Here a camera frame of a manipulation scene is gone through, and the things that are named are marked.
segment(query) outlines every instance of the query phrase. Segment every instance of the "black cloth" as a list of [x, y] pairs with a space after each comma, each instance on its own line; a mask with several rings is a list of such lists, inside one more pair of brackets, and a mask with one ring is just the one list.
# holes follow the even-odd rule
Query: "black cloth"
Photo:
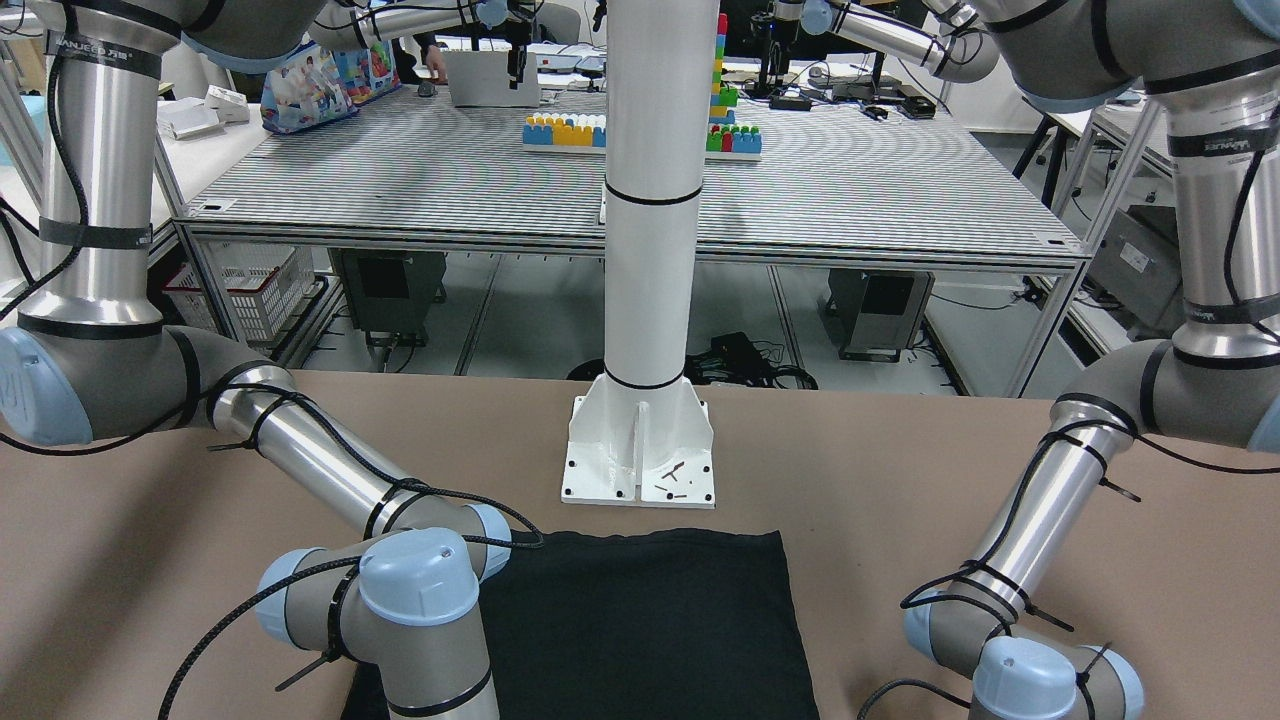
[[[778, 533], [554, 533], [480, 609], [503, 720], [818, 717]], [[342, 717], [387, 717], [375, 666]]]
[[434, 32], [420, 32], [413, 36], [413, 41], [417, 42], [417, 46], [421, 49], [421, 58], [410, 55], [408, 51], [401, 45], [399, 40], [392, 41], [392, 58], [396, 59], [396, 74], [399, 76], [401, 83], [403, 85], [419, 83], [420, 78], [413, 68], [417, 67], [419, 59], [422, 60], [424, 65], [426, 64], [426, 47], [429, 45], [439, 45], [435, 40]]

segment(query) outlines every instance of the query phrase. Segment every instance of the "laptop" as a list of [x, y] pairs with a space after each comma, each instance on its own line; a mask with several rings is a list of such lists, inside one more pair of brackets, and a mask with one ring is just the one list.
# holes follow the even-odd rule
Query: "laptop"
[[458, 51], [445, 55], [449, 96], [458, 108], [538, 108], [538, 55], [529, 54], [524, 81], [511, 90], [506, 51]]

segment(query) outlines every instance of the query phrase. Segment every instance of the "white pillar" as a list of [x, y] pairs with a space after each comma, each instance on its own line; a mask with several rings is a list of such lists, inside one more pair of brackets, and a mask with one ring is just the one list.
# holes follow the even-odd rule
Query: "white pillar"
[[609, 6], [607, 373], [575, 402], [566, 502], [716, 502], [712, 428], [684, 368], [717, 8]]

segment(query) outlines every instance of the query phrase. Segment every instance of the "computer case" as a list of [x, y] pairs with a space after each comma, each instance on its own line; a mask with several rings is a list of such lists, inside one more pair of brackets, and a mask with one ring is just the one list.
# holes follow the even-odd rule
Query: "computer case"
[[897, 363], [911, 347], [933, 288], [931, 273], [833, 269], [827, 311], [840, 319], [842, 360]]

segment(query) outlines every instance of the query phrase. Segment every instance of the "blue joint cap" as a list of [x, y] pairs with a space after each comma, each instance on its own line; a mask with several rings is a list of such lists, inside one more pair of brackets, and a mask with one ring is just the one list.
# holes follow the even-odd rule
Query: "blue joint cap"
[[1249, 452], [1280, 452], [1280, 397], [1271, 401], [1271, 407], [1249, 438]]
[[[484, 525], [484, 536], [490, 539], [500, 539], [511, 542], [511, 525], [507, 524], [507, 519], [503, 518], [502, 512], [492, 505], [474, 503], [467, 505], [476, 515], [480, 516], [480, 523]], [[511, 560], [511, 548], [500, 547], [497, 544], [486, 544], [485, 557], [484, 557], [484, 574], [480, 577], [480, 582], [485, 582], [489, 578], [497, 575], [507, 566], [507, 561]]]
[[476, 19], [493, 29], [494, 26], [499, 26], [507, 20], [507, 0], [481, 0], [475, 6], [475, 13]]
[[[1093, 652], [1102, 650], [1092, 644], [1082, 647], [1087, 647]], [[1114, 650], [1102, 652], [1102, 659], [1116, 671], [1116, 678], [1120, 679], [1120, 687], [1124, 689], [1124, 720], [1138, 720], [1142, 710], [1147, 707], [1147, 691], [1142, 688], [1142, 678], [1138, 676], [1138, 671], [1133, 669], [1133, 665], [1129, 665], [1129, 661]]]
[[1280, 4], [1275, 0], [1235, 0], [1235, 6], [1256, 28], [1280, 40]]
[[182, 33], [182, 41], [189, 45], [196, 53], [209, 58], [219, 68], [227, 68], [228, 70], [236, 70], [237, 73], [244, 73], [247, 76], [265, 76], [266, 73], [283, 65], [284, 61], [297, 51], [297, 47], [293, 47], [279, 58], [237, 58], [234, 55], [219, 53], [187, 33]]
[[[324, 550], [324, 548], [311, 547], [302, 550], [292, 550], [276, 557], [275, 562], [271, 562], [266, 568], [266, 573], [262, 573], [262, 579], [257, 582], [257, 592], [262, 592], [266, 588], [274, 585], [275, 583], [279, 583], [284, 578], [292, 575], [294, 571], [297, 571], [298, 565], [302, 565], [302, 561], [306, 560], [308, 555], [311, 555], [317, 550]], [[293, 638], [289, 635], [289, 625], [284, 618], [284, 601], [288, 594], [289, 594], [289, 588], [284, 588], [280, 592], [266, 596], [266, 600], [257, 603], [257, 607], [253, 609], [253, 614], [257, 615], [257, 624], [262, 626], [262, 630], [268, 635], [280, 641], [284, 644], [292, 644], [293, 647], [298, 647], [298, 644], [294, 643]]]
[[84, 405], [49, 352], [27, 331], [0, 331], [0, 411], [9, 427], [36, 445], [93, 441]]
[[1092, 110], [1098, 105], [1102, 105], [1107, 100], [1112, 100], [1124, 95], [1130, 87], [1133, 87], [1133, 81], [1125, 81], [1119, 86], [1093, 97], [1079, 97], [1079, 99], [1056, 99], [1056, 97], [1041, 97], [1032, 92], [1027, 92], [1025, 88], [1019, 87], [1023, 95], [1027, 96], [1027, 101], [1032, 104], [1033, 108], [1041, 113], [1083, 113], [1085, 110]]
[[973, 698], [1004, 720], [1060, 720], [1075, 706], [1075, 666], [1036, 641], [993, 638], [974, 670]]
[[384, 620], [430, 628], [470, 612], [480, 600], [480, 580], [462, 536], [445, 528], [406, 530], [365, 551], [360, 596]]
[[[929, 591], [920, 596], [920, 600], [927, 600], [934, 596], [942, 594], [942, 591]], [[911, 607], [902, 615], [902, 633], [906, 635], [906, 644], [915, 648], [916, 652], [928, 657], [934, 664], [938, 661], [933, 655], [933, 641], [929, 639], [929, 619], [933, 616], [933, 603], [918, 605]]]
[[831, 27], [831, 4], [827, 0], [805, 0], [800, 27], [809, 35], [822, 35]]

